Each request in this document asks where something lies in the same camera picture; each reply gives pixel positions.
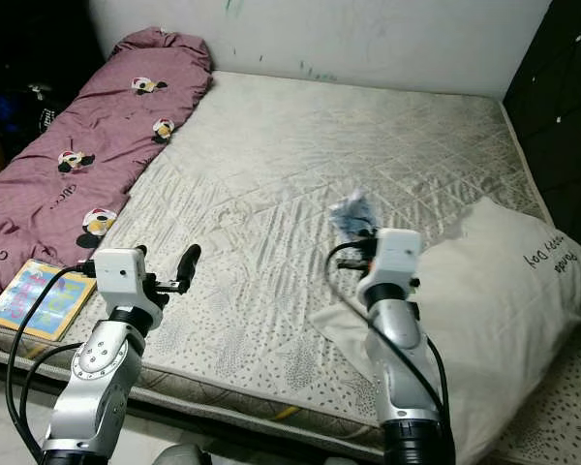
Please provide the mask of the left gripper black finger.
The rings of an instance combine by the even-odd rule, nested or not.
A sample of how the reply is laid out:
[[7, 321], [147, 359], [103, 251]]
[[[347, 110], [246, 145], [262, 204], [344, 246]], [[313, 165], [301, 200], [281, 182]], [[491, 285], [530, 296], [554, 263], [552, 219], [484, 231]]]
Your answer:
[[180, 295], [192, 288], [201, 252], [200, 245], [190, 244], [179, 260], [176, 268], [176, 292]]

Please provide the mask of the blue white paper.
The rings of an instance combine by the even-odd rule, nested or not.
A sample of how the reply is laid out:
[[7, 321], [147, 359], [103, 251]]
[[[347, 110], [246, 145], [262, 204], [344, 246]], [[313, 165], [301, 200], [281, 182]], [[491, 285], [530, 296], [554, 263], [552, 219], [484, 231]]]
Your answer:
[[346, 198], [331, 205], [327, 208], [327, 216], [338, 232], [340, 242], [352, 242], [352, 232], [357, 227], [374, 226], [375, 235], [380, 228], [375, 208], [367, 199], [364, 189], [355, 189]]

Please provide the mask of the colourful children's book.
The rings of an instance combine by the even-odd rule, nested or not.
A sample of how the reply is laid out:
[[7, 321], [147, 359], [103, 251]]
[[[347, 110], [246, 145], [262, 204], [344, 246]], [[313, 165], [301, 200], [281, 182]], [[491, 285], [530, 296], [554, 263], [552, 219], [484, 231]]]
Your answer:
[[0, 326], [17, 329], [33, 313], [24, 333], [47, 341], [60, 341], [79, 310], [96, 291], [96, 280], [83, 273], [66, 273], [56, 279], [46, 297], [39, 298], [60, 267], [30, 260], [0, 293]]

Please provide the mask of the white pillow black lettering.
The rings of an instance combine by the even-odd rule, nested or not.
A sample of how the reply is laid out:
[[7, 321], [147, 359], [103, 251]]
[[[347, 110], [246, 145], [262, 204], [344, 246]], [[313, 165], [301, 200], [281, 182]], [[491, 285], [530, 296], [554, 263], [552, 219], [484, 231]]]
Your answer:
[[479, 465], [581, 328], [581, 245], [489, 198], [420, 254], [411, 293], [441, 351], [457, 465]]

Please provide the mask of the grey quilted mattress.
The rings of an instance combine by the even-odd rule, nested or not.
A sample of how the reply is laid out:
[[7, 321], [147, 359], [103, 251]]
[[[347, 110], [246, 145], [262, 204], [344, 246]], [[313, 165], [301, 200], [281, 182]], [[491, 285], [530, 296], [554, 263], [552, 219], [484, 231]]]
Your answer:
[[130, 190], [105, 245], [144, 244], [154, 269], [203, 257], [170, 303], [136, 389], [376, 448], [371, 389], [309, 325], [329, 201], [364, 187], [379, 220], [431, 240], [490, 198], [547, 220], [499, 103], [216, 72]]

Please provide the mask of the purple cartoon print quilt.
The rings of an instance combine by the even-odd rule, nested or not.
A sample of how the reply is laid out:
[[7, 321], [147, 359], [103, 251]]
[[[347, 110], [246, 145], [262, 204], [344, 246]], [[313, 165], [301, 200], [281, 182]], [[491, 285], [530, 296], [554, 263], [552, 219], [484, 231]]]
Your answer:
[[214, 71], [201, 37], [124, 37], [42, 136], [0, 171], [0, 292], [26, 262], [87, 260], [130, 190], [200, 105]]

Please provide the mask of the robot left leg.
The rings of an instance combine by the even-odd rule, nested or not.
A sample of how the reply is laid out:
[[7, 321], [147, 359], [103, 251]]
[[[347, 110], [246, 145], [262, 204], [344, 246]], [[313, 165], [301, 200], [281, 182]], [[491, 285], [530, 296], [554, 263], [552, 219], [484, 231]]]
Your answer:
[[171, 446], [158, 453], [150, 465], [207, 465], [207, 455], [193, 444]]

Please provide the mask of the black bag white lettering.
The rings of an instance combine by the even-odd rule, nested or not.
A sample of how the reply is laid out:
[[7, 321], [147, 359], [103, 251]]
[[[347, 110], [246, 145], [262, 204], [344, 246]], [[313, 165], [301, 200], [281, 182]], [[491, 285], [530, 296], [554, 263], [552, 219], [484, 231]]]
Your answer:
[[60, 94], [45, 83], [0, 89], [0, 147], [7, 161], [46, 132], [62, 109]]

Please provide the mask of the black tufted headboard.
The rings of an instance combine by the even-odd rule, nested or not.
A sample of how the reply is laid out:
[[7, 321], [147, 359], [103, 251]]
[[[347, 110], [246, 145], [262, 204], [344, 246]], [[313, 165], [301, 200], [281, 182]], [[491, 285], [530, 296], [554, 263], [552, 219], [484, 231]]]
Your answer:
[[581, 244], [581, 0], [552, 0], [504, 97], [558, 230]]

